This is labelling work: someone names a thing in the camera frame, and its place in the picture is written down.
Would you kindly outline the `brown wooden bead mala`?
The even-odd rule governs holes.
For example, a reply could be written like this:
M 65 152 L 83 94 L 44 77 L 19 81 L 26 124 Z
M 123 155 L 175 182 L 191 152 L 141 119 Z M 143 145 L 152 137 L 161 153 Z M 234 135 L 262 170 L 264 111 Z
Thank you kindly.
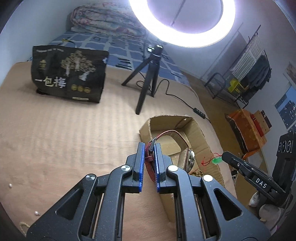
M 204 173 L 200 169 L 196 169 L 194 171 L 190 171 L 189 175 L 202 178 L 204 176 Z

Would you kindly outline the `brown leather wristwatch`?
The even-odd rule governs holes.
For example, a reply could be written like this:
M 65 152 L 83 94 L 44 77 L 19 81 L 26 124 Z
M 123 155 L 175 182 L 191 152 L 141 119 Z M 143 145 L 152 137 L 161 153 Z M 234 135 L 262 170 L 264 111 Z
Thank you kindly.
M 159 138 L 163 136 L 172 137 L 174 141 L 178 144 L 178 146 L 181 148 L 178 163 L 181 164 L 181 168 L 183 170 L 189 173 L 192 170 L 196 161 L 194 151 L 190 149 L 188 143 L 179 132 L 175 130 L 164 131 L 160 133 L 158 136 L 151 139 L 145 147 L 145 167 L 147 169 L 149 177 L 153 182 L 156 181 L 156 171 L 154 170 L 154 157 L 152 155 L 154 151 L 154 144 Z

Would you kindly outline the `orange gift box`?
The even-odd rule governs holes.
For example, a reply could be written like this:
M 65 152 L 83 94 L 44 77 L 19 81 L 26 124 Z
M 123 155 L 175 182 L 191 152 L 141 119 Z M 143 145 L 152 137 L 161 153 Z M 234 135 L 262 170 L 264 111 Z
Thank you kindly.
M 271 122 L 264 111 L 251 113 L 246 109 L 238 109 L 231 114 L 225 115 L 243 152 L 242 158 L 259 152 L 266 144 L 266 134 L 272 128 Z

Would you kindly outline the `cardboard box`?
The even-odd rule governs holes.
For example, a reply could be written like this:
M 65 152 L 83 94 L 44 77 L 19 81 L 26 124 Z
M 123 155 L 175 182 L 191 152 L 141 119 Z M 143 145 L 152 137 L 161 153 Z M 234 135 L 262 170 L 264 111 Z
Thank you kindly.
M 192 117 L 182 115 L 157 115 L 149 118 L 139 130 L 139 134 L 142 142 L 147 144 L 151 139 L 168 130 L 179 132 L 190 149 L 194 151 L 196 161 L 191 171 L 200 169 L 204 175 L 208 174 L 216 179 L 234 197 L 237 196 L 228 164 L 206 164 L 215 155 L 223 153 L 216 135 L 207 139 Z M 171 157 L 173 164 L 181 168 L 181 164 L 178 163 L 181 148 L 174 139 L 163 136 L 157 140 L 157 143 L 161 145 L 162 153 Z

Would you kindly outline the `tan blanket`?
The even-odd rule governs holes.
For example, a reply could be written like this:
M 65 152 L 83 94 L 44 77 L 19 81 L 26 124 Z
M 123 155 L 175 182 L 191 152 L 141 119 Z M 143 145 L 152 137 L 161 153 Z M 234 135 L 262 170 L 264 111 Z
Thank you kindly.
M 207 139 L 216 135 L 211 121 L 166 96 L 164 85 L 135 114 L 139 88 L 134 81 L 121 85 L 128 75 L 108 67 L 95 104 L 37 94 L 31 63 L 11 67 L 1 85 L 1 204 L 16 230 L 2 231 L 1 240 L 24 240 L 27 228 L 86 174 L 104 175 L 124 164 L 153 116 L 192 116 Z

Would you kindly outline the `yellow box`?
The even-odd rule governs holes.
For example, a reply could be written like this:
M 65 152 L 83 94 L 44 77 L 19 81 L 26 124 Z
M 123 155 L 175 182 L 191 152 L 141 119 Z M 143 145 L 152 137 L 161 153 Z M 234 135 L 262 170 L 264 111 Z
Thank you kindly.
M 228 91 L 230 93 L 241 94 L 245 92 L 245 88 L 241 85 L 241 83 L 236 78 L 233 78 L 230 80 L 230 86 L 228 87 Z

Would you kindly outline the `black clothes rack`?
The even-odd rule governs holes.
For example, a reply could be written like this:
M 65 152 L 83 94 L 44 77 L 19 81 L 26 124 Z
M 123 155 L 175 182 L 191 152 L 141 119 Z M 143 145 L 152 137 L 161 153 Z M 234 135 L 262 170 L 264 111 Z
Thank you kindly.
M 231 55 L 226 65 L 211 71 L 204 87 L 213 99 L 246 108 L 256 92 L 263 89 L 271 78 L 272 68 L 259 36 L 260 26 L 237 55 Z M 245 88 L 241 94 L 230 93 L 230 80 L 236 78 Z

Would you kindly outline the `black tripod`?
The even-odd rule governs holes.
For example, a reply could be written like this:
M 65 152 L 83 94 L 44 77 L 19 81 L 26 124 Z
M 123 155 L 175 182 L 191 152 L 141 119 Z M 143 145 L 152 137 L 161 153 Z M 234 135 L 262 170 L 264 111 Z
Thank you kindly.
M 146 76 L 144 78 L 144 83 L 142 86 L 142 90 L 140 92 L 140 96 L 138 99 L 137 107 L 135 109 L 135 113 L 137 115 L 140 114 L 142 110 L 142 106 L 144 104 L 146 95 L 149 90 L 151 90 L 151 97 L 154 97 L 156 92 L 156 86 L 159 76 L 159 68 L 160 68 L 160 60 L 162 57 L 163 46 L 155 45 L 150 53 L 150 56 L 146 58 L 133 72 L 132 74 L 126 78 L 126 80 L 121 84 L 122 86 L 126 86 L 132 78 L 134 78 L 140 71 L 148 66 Z

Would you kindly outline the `blue checkered bedsheet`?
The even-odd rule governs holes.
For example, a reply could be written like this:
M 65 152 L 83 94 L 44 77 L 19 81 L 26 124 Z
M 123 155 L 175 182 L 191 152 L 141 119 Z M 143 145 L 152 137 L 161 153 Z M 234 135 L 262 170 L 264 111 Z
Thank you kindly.
M 108 65 L 127 70 L 137 68 L 145 58 L 150 56 L 149 47 L 155 45 L 148 39 L 125 39 L 99 33 L 72 31 L 65 32 L 50 44 L 108 51 Z M 160 60 L 159 77 L 174 80 L 187 86 L 190 85 L 187 78 L 165 50 L 162 52 Z

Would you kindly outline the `folded floral quilt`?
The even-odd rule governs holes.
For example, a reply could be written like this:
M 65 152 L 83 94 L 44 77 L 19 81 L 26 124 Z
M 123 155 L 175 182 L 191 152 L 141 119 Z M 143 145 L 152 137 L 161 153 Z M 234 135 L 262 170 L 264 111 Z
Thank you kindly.
M 123 38 L 144 38 L 147 30 L 128 4 L 98 2 L 73 10 L 70 16 L 73 32 L 100 33 Z

